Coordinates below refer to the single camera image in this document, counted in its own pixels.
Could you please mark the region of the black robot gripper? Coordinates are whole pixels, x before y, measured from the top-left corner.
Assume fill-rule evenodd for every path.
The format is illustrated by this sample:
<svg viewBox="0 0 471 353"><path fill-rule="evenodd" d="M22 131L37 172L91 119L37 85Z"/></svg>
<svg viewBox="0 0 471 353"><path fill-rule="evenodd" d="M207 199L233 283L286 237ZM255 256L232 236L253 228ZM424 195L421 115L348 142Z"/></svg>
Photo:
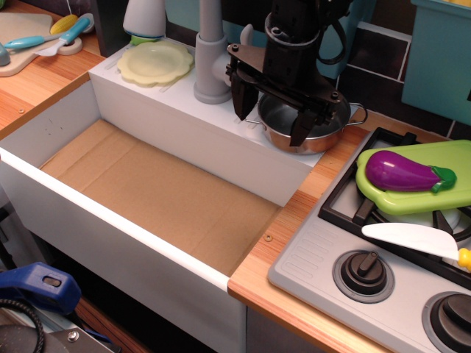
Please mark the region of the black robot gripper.
<svg viewBox="0 0 471 353"><path fill-rule="evenodd" d="M313 127L329 124L343 103L343 95L318 71L314 47L265 48L231 44L227 47L233 109L243 121L258 102L258 93L272 96L297 110L290 146L301 146Z"/></svg>

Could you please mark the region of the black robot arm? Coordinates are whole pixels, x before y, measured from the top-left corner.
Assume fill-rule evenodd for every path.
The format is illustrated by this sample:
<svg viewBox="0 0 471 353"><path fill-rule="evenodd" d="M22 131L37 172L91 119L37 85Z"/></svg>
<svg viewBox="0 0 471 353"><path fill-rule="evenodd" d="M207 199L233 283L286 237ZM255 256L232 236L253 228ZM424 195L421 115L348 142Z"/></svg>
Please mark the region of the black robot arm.
<svg viewBox="0 0 471 353"><path fill-rule="evenodd" d="M244 120L259 93L265 93L297 111L289 137L301 146L316 126L330 126L349 118L341 109L348 103L318 71L319 49L328 27L344 42L341 18L349 1L273 1L265 20L265 48L233 44L228 47L233 106Z"/></svg>

